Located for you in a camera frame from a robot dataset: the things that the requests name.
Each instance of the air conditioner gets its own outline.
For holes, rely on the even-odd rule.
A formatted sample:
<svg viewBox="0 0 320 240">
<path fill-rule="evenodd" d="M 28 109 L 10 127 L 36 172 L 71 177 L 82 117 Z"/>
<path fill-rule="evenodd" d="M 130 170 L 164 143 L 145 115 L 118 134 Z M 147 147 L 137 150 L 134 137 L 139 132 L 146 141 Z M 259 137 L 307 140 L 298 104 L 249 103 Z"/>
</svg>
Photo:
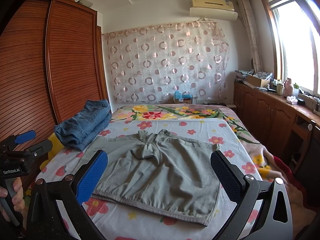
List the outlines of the air conditioner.
<svg viewBox="0 0 320 240">
<path fill-rule="evenodd" d="M 191 0 L 190 16 L 235 21 L 238 13 L 226 0 Z"/>
</svg>

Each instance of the pink bottle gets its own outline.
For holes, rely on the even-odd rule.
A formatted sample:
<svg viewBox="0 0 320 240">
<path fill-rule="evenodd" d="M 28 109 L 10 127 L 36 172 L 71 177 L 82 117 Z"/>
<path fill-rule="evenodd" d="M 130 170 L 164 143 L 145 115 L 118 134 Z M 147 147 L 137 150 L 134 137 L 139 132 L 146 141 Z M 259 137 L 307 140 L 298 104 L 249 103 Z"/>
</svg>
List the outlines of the pink bottle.
<svg viewBox="0 0 320 240">
<path fill-rule="evenodd" d="M 283 92 L 283 96 L 286 97 L 290 97 L 293 94 L 293 85 L 292 85 L 292 80 L 291 78 L 288 78 L 285 82 L 284 82 L 284 92 Z"/>
</svg>

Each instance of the wooden wardrobe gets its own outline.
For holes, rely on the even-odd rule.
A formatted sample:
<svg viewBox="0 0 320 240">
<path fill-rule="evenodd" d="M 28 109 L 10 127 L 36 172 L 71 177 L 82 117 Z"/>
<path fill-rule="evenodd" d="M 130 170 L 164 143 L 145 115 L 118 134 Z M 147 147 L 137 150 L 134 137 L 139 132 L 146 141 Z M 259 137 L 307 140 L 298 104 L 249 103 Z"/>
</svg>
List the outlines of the wooden wardrobe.
<svg viewBox="0 0 320 240">
<path fill-rule="evenodd" d="M 26 0 L 0 36 L 0 141 L 35 130 L 23 149 L 86 100 L 105 98 L 97 11 L 71 0 Z"/>
</svg>

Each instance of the yellow fabric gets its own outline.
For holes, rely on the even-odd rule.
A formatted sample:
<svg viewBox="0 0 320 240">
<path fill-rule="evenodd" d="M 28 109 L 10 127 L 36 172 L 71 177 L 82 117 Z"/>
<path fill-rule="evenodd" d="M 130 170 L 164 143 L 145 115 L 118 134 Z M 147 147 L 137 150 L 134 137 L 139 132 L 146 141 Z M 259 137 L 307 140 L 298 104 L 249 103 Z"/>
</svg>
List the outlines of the yellow fabric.
<svg viewBox="0 0 320 240">
<path fill-rule="evenodd" d="M 48 139 L 52 142 L 52 150 L 48 152 L 48 160 L 41 163 L 40 170 L 42 170 L 53 159 L 53 157 L 55 157 L 58 152 L 60 152 L 64 148 L 64 146 L 54 133 L 50 135 Z"/>
</svg>

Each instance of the bed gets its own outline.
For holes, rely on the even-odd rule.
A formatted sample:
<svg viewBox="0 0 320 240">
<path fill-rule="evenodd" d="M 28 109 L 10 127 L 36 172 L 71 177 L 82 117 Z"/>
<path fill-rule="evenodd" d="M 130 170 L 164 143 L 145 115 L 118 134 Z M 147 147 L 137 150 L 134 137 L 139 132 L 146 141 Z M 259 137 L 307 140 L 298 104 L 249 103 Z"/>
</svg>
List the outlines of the bed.
<svg viewBox="0 0 320 240">
<path fill-rule="evenodd" d="M 244 174 L 250 173 L 256 179 L 272 181 L 281 177 L 287 185 L 294 235 L 313 220 L 316 213 L 304 207 L 303 188 L 294 180 L 287 166 L 273 157 L 227 107 L 187 104 L 124 106 L 112 115 L 110 124 L 99 136 L 115 138 L 134 134 L 139 130 L 157 133 L 162 129 L 180 136 L 219 144 L 220 150 L 232 164 L 237 165 Z M 85 150 L 81 152 L 73 148 L 63 148 L 37 178 L 49 182 L 75 173 L 74 168 L 84 154 Z M 58 205 L 70 234 L 79 238 L 63 205 Z M 241 237 L 249 233 L 260 205 L 258 201 Z M 207 227 L 94 198 L 83 203 L 83 207 L 108 240 L 204 240 L 214 237 L 230 216 L 235 203 L 229 200 L 221 188 L 215 215 Z"/>
</svg>

